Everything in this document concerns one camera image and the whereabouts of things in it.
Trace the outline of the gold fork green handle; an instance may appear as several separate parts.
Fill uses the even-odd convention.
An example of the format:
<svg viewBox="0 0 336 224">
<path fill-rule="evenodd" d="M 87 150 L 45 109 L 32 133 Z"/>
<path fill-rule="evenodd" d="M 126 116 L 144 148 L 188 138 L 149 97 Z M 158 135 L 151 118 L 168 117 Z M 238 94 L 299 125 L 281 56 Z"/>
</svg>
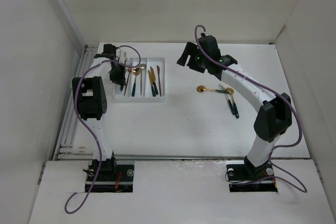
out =
<svg viewBox="0 0 336 224">
<path fill-rule="evenodd" d="M 128 58 L 124 59 L 124 64 L 125 64 L 125 67 L 123 71 L 123 83 L 120 85 L 120 92 L 123 91 L 123 88 L 126 84 L 126 79 L 125 79 L 126 72 L 128 71 L 129 67 L 132 66 L 132 63 L 128 63 Z"/>
</svg>

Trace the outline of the gold spoon green handle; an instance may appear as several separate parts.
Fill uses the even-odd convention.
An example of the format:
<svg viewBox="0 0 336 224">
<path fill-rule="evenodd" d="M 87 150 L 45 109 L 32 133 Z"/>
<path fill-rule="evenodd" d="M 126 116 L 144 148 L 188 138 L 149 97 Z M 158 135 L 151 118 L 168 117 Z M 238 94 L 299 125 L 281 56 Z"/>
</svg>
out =
<svg viewBox="0 0 336 224">
<path fill-rule="evenodd" d="M 219 89 L 208 89 L 205 86 L 198 86 L 196 88 L 197 92 L 203 93 L 203 92 L 215 92 L 215 93 L 228 93 L 226 90 L 219 90 Z"/>
<path fill-rule="evenodd" d="M 230 95 L 229 104 L 231 105 L 233 115 L 235 116 L 235 118 L 238 119 L 240 116 L 239 116 L 238 108 L 237 108 L 237 105 L 234 99 L 234 90 L 232 88 L 226 88 L 226 91 Z"/>
<path fill-rule="evenodd" d="M 134 74 L 134 82 L 133 82 L 132 93 L 131 93 L 132 97 L 134 97 L 135 93 L 136 93 L 136 86 L 137 86 L 136 85 L 136 80 L 137 80 L 137 77 L 140 74 L 140 72 L 141 72 L 140 68 L 134 68 L 133 71 L 132 71 L 132 73 Z"/>
</svg>

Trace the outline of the silver spoon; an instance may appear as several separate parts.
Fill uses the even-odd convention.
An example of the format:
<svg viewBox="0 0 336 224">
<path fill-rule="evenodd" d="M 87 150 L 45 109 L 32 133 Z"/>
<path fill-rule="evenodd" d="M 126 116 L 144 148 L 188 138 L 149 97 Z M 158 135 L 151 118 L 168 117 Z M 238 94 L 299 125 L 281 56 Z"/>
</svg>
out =
<svg viewBox="0 0 336 224">
<path fill-rule="evenodd" d="M 139 65 L 139 69 L 140 69 L 140 95 L 142 95 L 142 91 L 143 91 L 143 70 L 146 69 L 146 64 L 141 63 Z"/>
</svg>

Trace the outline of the gold knife green handle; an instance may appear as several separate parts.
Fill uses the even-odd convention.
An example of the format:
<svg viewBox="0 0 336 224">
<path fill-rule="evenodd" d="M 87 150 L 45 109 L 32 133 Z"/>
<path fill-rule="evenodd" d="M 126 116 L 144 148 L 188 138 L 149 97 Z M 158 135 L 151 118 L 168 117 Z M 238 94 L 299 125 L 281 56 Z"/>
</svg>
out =
<svg viewBox="0 0 336 224">
<path fill-rule="evenodd" d="M 152 80 L 152 74 L 151 74 L 150 70 L 148 70 L 148 74 L 149 74 L 149 80 L 150 80 L 152 95 L 153 95 L 153 97 L 155 97 L 156 93 L 155 93 L 155 90 L 154 90 L 154 85 L 153 85 L 153 80 Z"/>
<path fill-rule="evenodd" d="M 156 95 L 159 95 L 159 91 L 157 89 L 157 86 L 156 86 L 156 77 L 155 77 L 155 73 L 154 73 L 154 69 L 153 67 L 150 67 L 150 72 L 151 72 L 151 75 L 152 75 L 152 82 L 153 82 L 153 87 L 154 87 L 154 92 Z"/>
</svg>

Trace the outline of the rose gold knife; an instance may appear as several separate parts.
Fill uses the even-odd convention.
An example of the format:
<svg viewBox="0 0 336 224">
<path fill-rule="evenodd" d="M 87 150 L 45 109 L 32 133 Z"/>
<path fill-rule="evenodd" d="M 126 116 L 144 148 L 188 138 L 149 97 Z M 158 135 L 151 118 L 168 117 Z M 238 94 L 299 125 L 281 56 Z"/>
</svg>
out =
<svg viewBox="0 0 336 224">
<path fill-rule="evenodd" d="M 159 83 L 159 94 L 162 96 L 162 88 L 161 88 L 161 78 L 160 78 L 160 66 L 156 65 L 157 75 L 158 75 L 158 83 Z"/>
</svg>

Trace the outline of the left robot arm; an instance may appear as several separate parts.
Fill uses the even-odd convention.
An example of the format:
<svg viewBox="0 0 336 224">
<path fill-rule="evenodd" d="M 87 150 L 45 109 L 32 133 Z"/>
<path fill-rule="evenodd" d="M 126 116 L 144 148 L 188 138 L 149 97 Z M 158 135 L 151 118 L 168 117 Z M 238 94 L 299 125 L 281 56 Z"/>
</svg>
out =
<svg viewBox="0 0 336 224">
<path fill-rule="evenodd" d="M 118 173 L 114 152 L 103 128 L 108 108 L 103 78 L 125 85 L 125 66 L 119 64 L 116 51 L 116 46 L 104 45 L 103 52 L 94 56 L 89 70 L 72 80 L 75 112 L 94 140 L 92 164 L 85 172 L 101 183 L 116 180 Z"/>
</svg>

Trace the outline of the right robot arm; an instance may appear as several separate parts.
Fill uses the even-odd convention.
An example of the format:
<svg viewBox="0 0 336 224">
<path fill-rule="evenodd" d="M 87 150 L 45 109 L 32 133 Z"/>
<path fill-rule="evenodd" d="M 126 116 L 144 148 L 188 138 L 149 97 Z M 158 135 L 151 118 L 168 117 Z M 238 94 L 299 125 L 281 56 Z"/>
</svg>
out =
<svg viewBox="0 0 336 224">
<path fill-rule="evenodd" d="M 292 125 L 290 97 L 286 93 L 277 97 L 258 86 L 236 59 L 221 54 L 217 40 L 212 35 L 202 33 L 198 44 L 188 42 L 177 64 L 201 73 L 207 71 L 235 89 L 253 106 L 257 112 L 254 122 L 256 137 L 244 158 L 243 172 L 250 179 L 259 176 L 268 162 L 272 148 Z"/>
</svg>

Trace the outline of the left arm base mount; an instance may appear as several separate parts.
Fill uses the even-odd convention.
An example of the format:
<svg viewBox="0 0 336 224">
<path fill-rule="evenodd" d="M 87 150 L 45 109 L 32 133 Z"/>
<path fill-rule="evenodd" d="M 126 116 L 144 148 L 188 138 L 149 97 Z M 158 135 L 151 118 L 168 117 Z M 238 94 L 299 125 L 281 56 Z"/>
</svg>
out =
<svg viewBox="0 0 336 224">
<path fill-rule="evenodd" d="M 114 164 L 110 169 L 102 164 L 92 193 L 132 193 L 134 179 L 133 164 Z"/>
</svg>

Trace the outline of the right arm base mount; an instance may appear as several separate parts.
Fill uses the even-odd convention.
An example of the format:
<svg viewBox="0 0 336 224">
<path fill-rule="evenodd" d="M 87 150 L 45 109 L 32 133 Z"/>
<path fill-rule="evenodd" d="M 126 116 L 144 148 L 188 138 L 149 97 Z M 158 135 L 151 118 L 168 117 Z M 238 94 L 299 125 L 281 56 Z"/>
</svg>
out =
<svg viewBox="0 0 336 224">
<path fill-rule="evenodd" d="M 244 164 L 228 164 L 226 168 L 225 178 L 231 193 L 278 192 L 270 164 L 255 174 L 250 174 Z"/>
</svg>

